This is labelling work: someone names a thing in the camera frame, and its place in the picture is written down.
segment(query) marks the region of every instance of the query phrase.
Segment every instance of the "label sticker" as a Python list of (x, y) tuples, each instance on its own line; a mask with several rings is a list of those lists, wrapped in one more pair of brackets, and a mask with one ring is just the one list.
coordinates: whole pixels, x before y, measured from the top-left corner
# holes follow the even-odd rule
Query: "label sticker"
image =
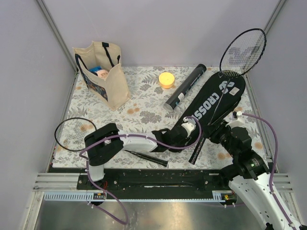
[(236, 95), (237, 92), (239, 92), (240, 90), (237, 87), (234, 87), (229, 93), (233, 96)]
[(183, 98), (184, 98), (184, 94), (183, 94), (183, 93), (181, 93), (181, 94), (178, 95), (178, 99), (179, 99), (180, 101), (182, 101)]

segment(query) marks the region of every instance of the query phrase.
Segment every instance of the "badminton racket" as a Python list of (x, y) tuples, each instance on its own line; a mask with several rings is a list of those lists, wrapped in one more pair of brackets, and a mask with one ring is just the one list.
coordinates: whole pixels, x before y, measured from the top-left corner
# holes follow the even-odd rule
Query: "badminton racket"
[(249, 29), (239, 34), (225, 50), (220, 61), (219, 76), (227, 77), (228, 81), (223, 94), (211, 117), (211, 124), (215, 112), (226, 92), (232, 78), (243, 76), (249, 72), (261, 59), (267, 44), (266, 34), (262, 29)]
[(79, 152), (85, 148), (84, 138), (96, 131), (95, 124), (82, 117), (62, 121), (54, 132), (56, 142), (64, 149)]

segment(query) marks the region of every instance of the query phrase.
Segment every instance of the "metal floor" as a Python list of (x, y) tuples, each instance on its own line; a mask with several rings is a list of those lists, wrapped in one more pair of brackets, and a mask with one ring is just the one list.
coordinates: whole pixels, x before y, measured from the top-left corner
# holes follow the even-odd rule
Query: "metal floor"
[[(115, 202), (101, 205), (115, 216), (123, 211)], [(35, 230), (260, 230), (246, 206), (209, 203), (124, 203), (130, 223), (118, 224), (85, 202), (43, 201)]]

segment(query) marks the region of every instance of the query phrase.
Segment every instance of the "yellow component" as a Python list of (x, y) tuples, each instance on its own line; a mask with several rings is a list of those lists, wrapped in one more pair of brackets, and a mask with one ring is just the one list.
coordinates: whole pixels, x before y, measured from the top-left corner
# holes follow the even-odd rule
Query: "yellow component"
[(159, 76), (159, 83), (162, 88), (169, 89), (174, 85), (175, 77), (169, 72), (161, 73)]

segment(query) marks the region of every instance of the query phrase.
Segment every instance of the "grey wall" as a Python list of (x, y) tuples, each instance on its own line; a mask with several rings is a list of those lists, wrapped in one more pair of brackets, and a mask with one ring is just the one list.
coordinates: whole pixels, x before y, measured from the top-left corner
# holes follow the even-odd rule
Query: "grey wall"
[(0, 229), (16, 230), (46, 169), (73, 70), (34, 0), (0, 1)]
[(263, 59), (250, 74), (262, 116), (279, 139), (278, 165), (289, 173), (307, 223), (307, 1), (290, 0), (268, 35)]
[(218, 65), (240, 32), (264, 27), (278, 0), (45, 0), (69, 48), (118, 44), (126, 66)]

